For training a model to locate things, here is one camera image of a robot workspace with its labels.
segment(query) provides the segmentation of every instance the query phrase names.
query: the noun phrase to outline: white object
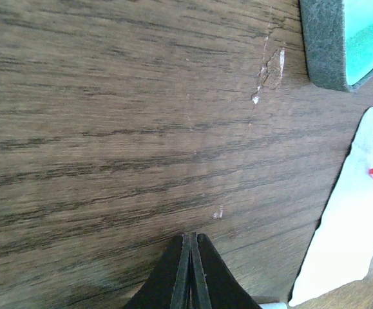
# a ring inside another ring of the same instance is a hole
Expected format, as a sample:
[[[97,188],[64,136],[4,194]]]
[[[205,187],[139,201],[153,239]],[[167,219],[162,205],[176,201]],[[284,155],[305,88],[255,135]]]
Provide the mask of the white object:
[[[259,304],[262,309],[288,309],[285,303]]]
[[[373,256],[373,108],[363,116],[295,281],[290,306],[362,280]]]

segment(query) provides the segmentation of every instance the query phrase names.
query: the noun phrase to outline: light blue object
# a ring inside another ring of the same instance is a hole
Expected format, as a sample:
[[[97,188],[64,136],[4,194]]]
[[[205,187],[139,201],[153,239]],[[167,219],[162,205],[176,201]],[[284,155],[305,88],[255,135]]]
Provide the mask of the light blue object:
[[[344,0],[347,84],[373,69],[373,0]]]

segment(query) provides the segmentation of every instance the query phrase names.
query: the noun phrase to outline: black pointed object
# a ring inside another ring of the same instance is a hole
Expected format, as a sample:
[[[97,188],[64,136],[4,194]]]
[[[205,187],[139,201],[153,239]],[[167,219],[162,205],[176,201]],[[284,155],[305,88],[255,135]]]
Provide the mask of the black pointed object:
[[[175,236],[124,309],[260,309],[207,235]]]

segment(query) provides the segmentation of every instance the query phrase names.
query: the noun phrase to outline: wooden table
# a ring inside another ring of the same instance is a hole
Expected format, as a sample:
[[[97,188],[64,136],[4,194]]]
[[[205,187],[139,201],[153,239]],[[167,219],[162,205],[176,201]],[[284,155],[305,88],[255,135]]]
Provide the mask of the wooden table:
[[[0,0],[0,308],[119,307],[194,230],[286,301],[370,106],[309,82],[296,0]],[[373,261],[299,308],[373,308]]]

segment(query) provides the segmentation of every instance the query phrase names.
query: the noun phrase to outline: brown wood grain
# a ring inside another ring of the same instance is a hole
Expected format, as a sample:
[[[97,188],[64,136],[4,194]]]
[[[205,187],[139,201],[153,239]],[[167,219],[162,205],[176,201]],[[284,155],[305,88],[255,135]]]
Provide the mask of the brown wood grain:
[[[0,308],[119,307],[194,230],[286,301],[370,106],[309,82],[296,0],[0,0]],[[300,308],[372,306],[373,264]]]

